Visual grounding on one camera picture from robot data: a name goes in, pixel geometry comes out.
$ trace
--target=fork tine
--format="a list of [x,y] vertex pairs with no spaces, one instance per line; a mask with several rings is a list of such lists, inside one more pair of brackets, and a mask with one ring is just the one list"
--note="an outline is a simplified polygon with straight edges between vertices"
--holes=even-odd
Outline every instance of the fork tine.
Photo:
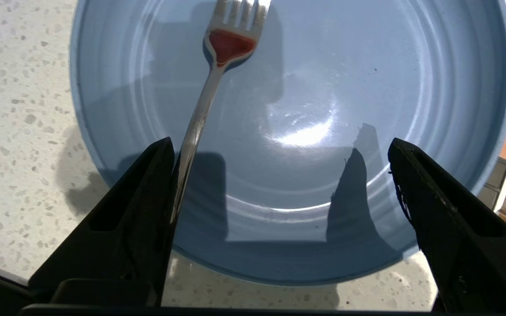
[[227,6],[228,0],[217,0],[213,16],[219,16],[223,19],[225,16],[225,9],[227,8]]
[[267,13],[269,12],[270,5],[271,0],[259,0],[259,4],[257,6],[257,14],[255,14],[255,20],[253,20],[251,31],[260,35],[261,30],[263,30],[265,20],[267,19]]
[[231,2],[231,13],[229,14],[228,24],[235,25],[237,16],[239,15],[239,8],[241,8],[241,0],[233,0]]
[[241,16],[241,24],[239,24],[240,28],[247,28],[247,22],[249,22],[249,16],[251,15],[251,10],[253,9],[253,4],[255,0],[243,0],[245,2],[243,9],[243,15]]

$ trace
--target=fork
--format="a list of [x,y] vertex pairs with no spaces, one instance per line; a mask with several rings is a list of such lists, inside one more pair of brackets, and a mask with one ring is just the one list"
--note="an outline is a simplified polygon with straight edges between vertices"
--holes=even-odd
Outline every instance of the fork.
[[174,226],[179,216],[184,190],[199,145],[206,117],[225,70],[231,64],[244,61],[257,48],[271,0],[217,0],[212,19],[204,36],[212,55],[210,74],[202,88],[199,101],[187,128],[177,166],[173,208],[169,220]]

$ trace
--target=white countertop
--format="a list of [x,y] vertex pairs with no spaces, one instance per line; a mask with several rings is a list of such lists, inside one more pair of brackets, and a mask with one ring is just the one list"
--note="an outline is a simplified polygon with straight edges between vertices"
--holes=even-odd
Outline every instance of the white countertop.
[[[0,0],[0,272],[29,278],[107,191],[72,105],[76,0]],[[172,254],[166,306],[430,310],[436,286],[419,253],[323,287],[251,284]]]

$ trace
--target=countertop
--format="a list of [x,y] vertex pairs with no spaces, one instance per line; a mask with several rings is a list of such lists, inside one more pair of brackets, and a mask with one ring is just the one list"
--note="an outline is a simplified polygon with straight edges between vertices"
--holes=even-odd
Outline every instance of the countertop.
[[[0,0],[0,273],[26,282],[108,190],[72,105],[69,40],[76,0]],[[422,253],[322,287],[275,287],[171,255],[165,306],[430,310]]]

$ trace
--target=ketchup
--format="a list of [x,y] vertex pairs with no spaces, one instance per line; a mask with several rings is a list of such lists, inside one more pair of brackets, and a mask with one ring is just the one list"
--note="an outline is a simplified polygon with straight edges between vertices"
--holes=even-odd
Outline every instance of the ketchup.
[[212,30],[210,31],[210,44],[216,52],[217,66],[222,68],[232,58],[251,52],[257,43],[251,38],[232,32]]

